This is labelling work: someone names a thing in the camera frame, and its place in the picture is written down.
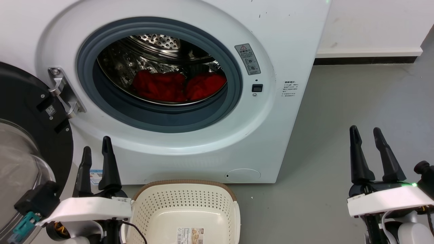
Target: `barcode sticker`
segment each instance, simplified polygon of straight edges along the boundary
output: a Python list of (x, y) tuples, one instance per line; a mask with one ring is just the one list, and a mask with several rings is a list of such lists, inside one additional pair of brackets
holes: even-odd
[(204, 229), (178, 228), (176, 244), (204, 244)]
[(94, 185), (98, 185), (102, 179), (102, 169), (91, 169), (90, 170), (90, 182)]

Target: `qr code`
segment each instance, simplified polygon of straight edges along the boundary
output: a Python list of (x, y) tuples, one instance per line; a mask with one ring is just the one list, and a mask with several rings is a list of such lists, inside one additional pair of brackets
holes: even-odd
[(48, 107), (47, 109), (45, 109), (45, 111), (47, 112), (47, 114), (49, 116), (53, 116), (53, 114), (56, 113), (56, 110), (54, 109), (53, 105), (51, 105), (50, 107)]

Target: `red cloth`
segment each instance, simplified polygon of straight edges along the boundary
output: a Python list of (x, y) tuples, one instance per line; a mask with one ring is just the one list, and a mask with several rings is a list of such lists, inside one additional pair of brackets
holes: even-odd
[(185, 77), (180, 73), (153, 73), (141, 70), (133, 80), (140, 96), (165, 102), (183, 102)]
[(226, 78), (216, 73), (201, 73), (187, 84), (185, 96), (188, 100), (200, 100), (213, 95), (226, 84)]
[(184, 89), (185, 77), (180, 73), (153, 73), (141, 70), (133, 80), (133, 87), (140, 96), (165, 101), (184, 102), (200, 100), (217, 92), (226, 83), (224, 76), (201, 73), (192, 78)]

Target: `gray floor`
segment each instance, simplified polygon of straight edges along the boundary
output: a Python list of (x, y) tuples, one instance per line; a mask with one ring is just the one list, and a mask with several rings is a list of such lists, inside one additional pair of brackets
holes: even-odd
[[(230, 186), (241, 209), (241, 244), (364, 243), (365, 227), (346, 207), (349, 127), (358, 126), (378, 180), (374, 127), (409, 182), (419, 179), (416, 163), (434, 164), (434, 31), (422, 48), (415, 64), (313, 67), (277, 183)], [(130, 196), (139, 188), (124, 187)]]

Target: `white laundry basket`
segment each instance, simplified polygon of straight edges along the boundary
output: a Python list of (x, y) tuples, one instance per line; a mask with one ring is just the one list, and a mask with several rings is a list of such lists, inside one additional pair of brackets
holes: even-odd
[[(240, 209), (235, 194), (212, 181), (149, 183), (134, 196), (130, 220), (148, 244), (238, 244)], [(129, 228), (127, 244), (144, 243)]]

